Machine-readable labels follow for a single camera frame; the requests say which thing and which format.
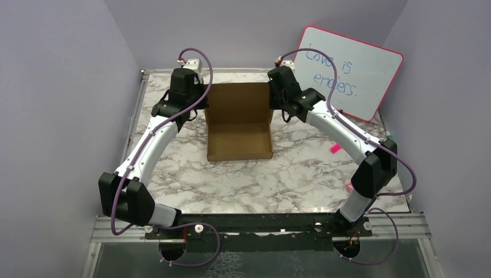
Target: screw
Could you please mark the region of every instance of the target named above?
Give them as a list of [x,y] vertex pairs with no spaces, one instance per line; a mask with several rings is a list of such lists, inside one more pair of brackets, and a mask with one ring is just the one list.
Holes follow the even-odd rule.
[[144,230],[145,230],[145,233],[151,233],[153,231],[153,227],[152,226],[145,226]]
[[314,230],[316,230],[316,232],[322,231],[322,223],[321,222],[316,222],[315,226],[316,227],[314,228]]
[[372,224],[370,222],[365,222],[365,223],[363,223],[363,228],[365,228],[365,230],[367,230],[367,231],[371,231],[372,230]]
[[203,226],[202,226],[202,225],[196,225],[196,226],[195,226],[195,231],[196,231],[197,233],[201,233],[201,232],[203,231],[203,229],[204,229],[204,228],[203,228]]

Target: white cable clip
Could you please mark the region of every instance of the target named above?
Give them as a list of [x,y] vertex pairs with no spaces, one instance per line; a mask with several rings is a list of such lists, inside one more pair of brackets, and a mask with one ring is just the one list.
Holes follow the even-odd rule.
[[332,118],[336,119],[336,116],[339,114],[338,110],[334,110],[334,113],[332,114]]

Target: pink object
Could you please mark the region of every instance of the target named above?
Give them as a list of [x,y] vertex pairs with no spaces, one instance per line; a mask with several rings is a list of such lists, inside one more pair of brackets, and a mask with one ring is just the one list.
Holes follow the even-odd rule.
[[341,149],[341,146],[339,144],[336,144],[331,147],[331,152],[332,153],[337,153]]
[[351,183],[349,183],[348,185],[346,185],[346,191],[348,191],[350,193],[353,191],[353,185]]

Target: white connector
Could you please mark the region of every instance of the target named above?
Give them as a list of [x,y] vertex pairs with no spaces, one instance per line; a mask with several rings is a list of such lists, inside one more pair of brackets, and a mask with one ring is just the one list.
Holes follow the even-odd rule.
[[203,77],[201,75],[201,70],[203,68],[203,64],[200,59],[189,59],[186,64],[184,64],[184,68],[189,68],[190,70],[194,70],[195,73],[199,76],[199,82],[203,84]]
[[281,65],[286,65],[287,67],[292,69],[292,72],[295,73],[295,64],[292,60],[283,60]]
[[183,60],[177,60],[177,64],[180,65],[181,67],[184,67],[184,65],[186,64],[186,61]]

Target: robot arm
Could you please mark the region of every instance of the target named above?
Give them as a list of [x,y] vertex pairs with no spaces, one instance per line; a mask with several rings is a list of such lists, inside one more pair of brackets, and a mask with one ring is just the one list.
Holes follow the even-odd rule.
[[[340,111],[333,109],[337,115],[331,114],[327,109],[325,97],[318,91],[312,88],[302,91],[293,74],[293,66],[291,61],[283,61],[281,66],[268,72],[271,88],[270,107],[287,112],[289,117],[296,116],[304,123],[318,128],[337,142],[359,165],[351,178],[353,191],[336,212],[337,224],[343,229],[350,229],[364,215],[376,194],[395,176],[397,161],[384,150],[368,144],[342,125],[335,116],[340,117],[361,134],[365,134],[367,140],[370,140],[370,137],[376,138],[369,136],[367,132],[346,119]],[[397,145],[394,141],[386,140],[380,143],[397,153]]]
[[[190,120],[190,112],[182,114],[171,122],[168,122],[168,119],[197,101],[205,91],[201,76],[201,61],[190,59],[185,63],[182,62],[182,65],[182,68],[173,71],[169,90],[153,107],[150,123],[130,156],[114,173],[104,173],[100,177],[99,193],[105,215],[111,215],[118,185],[125,178],[127,170],[129,172],[123,183],[126,191],[119,193],[116,206],[117,219],[138,226],[172,226],[181,214],[179,209],[155,203],[146,186],[166,146],[175,138],[183,124]],[[206,107],[208,102],[205,97],[195,109]]]

